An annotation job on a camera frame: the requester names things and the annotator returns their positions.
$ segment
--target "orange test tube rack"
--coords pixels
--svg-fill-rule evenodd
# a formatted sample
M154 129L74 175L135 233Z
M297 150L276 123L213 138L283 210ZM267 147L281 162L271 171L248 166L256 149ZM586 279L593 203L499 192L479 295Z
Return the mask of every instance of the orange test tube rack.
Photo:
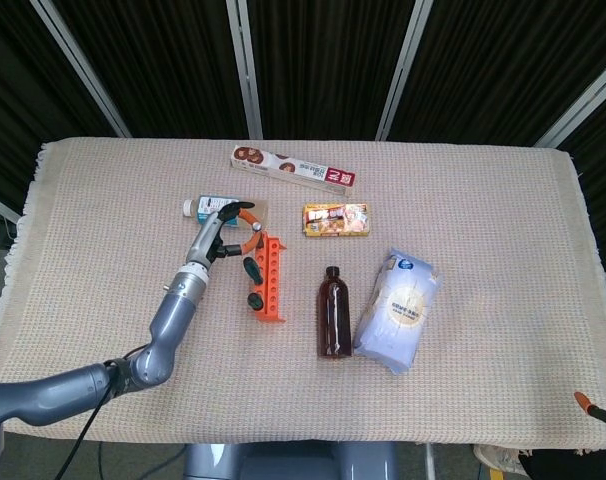
M254 285L253 291L263 299L263 308L255 311L256 318L263 323L283 323L279 317L279 269L281 250L285 246L278 237L261 233L259 246L254 250L254 259L259 266L263 283Z

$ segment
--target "metal pole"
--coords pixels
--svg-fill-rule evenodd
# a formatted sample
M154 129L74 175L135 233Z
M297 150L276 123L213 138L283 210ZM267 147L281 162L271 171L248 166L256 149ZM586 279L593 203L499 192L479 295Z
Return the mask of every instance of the metal pole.
M12 210L10 207L5 205L3 202L0 202L0 215L2 215L8 221L10 221L14 224L16 224L16 222L19 221L19 218L21 218L21 215L16 213L14 210Z
M434 450L431 443L425 444L425 478L427 478L427 480L436 480L436 470L434 469Z
M51 0L30 0L50 34L68 59L85 88L119 137L132 137L116 105L101 84L85 54L76 43L63 18Z
M256 85L254 51L252 49L252 33L250 31L247 1L226 0L226 3L248 134L252 140L262 140L263 125Z
M606 69L585 89L567 111L534 144L535 147L556 148L606 100Z
M379 128L376 132L375 140L377 141L387 140L387 136L390 133L396 109L399 106L401 95L403 95L403 90L405 89L405 83L410 75L419 43L421 43L421 37L423 37L423 31L425 30L430 10L432 10L432 1L417 0L414 4L412 16L405 32L405 39L399 52L399 59L396 62L396 69L390 83L390 90L388 91L383 113L381 114Z

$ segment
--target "cardboard box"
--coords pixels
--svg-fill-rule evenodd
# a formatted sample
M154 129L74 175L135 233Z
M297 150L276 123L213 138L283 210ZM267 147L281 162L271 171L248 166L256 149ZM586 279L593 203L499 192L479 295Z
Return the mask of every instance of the cardboard box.
M303 232L308 237L364 237L370 234L366 203L309 203L303 207Z
M356 175L339 168L298 160L253 147L234 147L232 166L349 197Z

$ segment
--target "table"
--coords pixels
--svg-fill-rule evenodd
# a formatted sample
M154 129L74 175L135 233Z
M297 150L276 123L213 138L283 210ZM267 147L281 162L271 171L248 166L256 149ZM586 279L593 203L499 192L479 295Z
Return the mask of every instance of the table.
M342 198L230 167L235 144L357 174L365 238L305 238L301 209ZM0 301L0 381L114 358L148 339L162 285L198 231L200 194L265 198L281 238L283 325L258 323L238 258L217 260L172 379L109 403L90 439L413 440L603 448L606 288L576 173L555 150L373 142L73 138L44 146ZM226 230L238 243L247 233ZM388 249L443 275L411 371L316 357L325 267L355 330ZM76 438L87 415L9 431Z

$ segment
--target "white plastic bag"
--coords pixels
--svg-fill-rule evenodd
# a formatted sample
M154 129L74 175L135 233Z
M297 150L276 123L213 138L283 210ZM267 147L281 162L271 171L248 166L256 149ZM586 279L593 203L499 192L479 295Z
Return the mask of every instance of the white plastic bag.
M440 285L431 265L392 249L361 317L354 351L380 361L394 374L406 372Z

